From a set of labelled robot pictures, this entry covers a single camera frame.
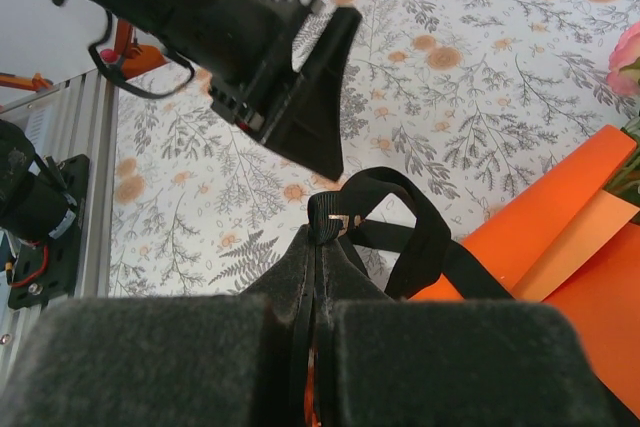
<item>textured foam surface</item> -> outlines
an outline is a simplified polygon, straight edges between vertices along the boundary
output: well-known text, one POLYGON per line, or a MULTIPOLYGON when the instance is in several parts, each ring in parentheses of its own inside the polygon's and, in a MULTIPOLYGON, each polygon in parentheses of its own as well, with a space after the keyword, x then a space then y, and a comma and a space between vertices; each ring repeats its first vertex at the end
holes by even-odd
POLYGON ((362 302, 336 317, 341 427, 612 425, 552 308, 362 302))
POLYGON ((277 331, 261 297, 70 301, 29 336, 0 400, 0 423, 230 427, 276 420, 284 414, 274 375, 282 371, 273 359, 277 331))

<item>table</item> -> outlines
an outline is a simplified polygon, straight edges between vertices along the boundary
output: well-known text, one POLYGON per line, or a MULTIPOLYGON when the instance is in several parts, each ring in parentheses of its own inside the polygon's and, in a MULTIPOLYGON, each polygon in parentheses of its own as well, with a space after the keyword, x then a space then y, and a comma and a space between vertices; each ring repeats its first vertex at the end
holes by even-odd
MULTIPOLYGON (((328 0, 363 14, 345 73, 345 175, 385 165, 472 232, 634 100, 605 82, 640 0, 328 0)), ((175 65, 135 83, 162 91, 175 65)), ((235 293, 281 256, 306 200, 333 183, 255 145, 209 110, 208 75, 159 102, 120 94, 110 295, 235 293)), ((410 225, 389 198, 377 216, 410 225)), ((363 252, 384 284, 392 257, 363 252)))

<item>black bag handle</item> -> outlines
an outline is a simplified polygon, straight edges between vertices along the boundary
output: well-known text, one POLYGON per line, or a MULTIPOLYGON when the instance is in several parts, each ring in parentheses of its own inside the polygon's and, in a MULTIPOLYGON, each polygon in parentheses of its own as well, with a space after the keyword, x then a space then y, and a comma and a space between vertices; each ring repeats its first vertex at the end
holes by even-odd
MULTIPOLYGON (((416 226, 385 289, 393 299, 408 298, 440 278, 451 230, 438 209, 400 172, 387 167, 363 170, 342 190, 312 196, 308 204, 310 231, 317 245, 355 231, 389 194, 398 197, 416 216, 416 226)), ((368 222, 360 228, 366 229, 368 222)))

